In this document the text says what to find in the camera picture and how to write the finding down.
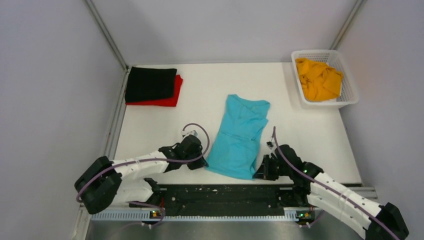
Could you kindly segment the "turquoise t shirt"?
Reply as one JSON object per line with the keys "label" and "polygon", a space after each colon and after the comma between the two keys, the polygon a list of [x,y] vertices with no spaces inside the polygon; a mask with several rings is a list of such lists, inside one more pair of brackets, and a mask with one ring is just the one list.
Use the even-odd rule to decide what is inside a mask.
{"label": "turquoise t shirt", "polygon": [[266,100],[228,95],[206,169],[235,179],[252,180],[270,107]]}

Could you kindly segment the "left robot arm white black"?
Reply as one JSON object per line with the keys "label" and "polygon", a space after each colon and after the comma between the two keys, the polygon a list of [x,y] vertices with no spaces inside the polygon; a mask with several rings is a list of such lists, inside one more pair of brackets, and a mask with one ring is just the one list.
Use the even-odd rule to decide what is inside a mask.
{"label": "left robot arm white black", "polygon": [[190,170],[206,167],[202,150],[201,141],[187,134],[181,142],[136,158],[110,160],[101,156],[74,183],[77,201],[91,215],[130,202],[154,207],[160,202],[161,194],[151,175],[178,170],[183,165]]}

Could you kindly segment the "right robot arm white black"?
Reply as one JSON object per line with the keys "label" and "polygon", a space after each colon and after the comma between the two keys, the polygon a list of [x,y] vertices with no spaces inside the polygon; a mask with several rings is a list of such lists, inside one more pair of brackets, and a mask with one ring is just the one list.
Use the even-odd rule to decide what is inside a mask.
{"label": "right robot arm white black", "polygon": [[287,144],[267,142],[270,154],[263,157],[255,179],[293,181],[293,200],[332,215],[364,240],[405,240],[410,231],[397,206],[382,205],[338,183],[317,165],[302,161]]}

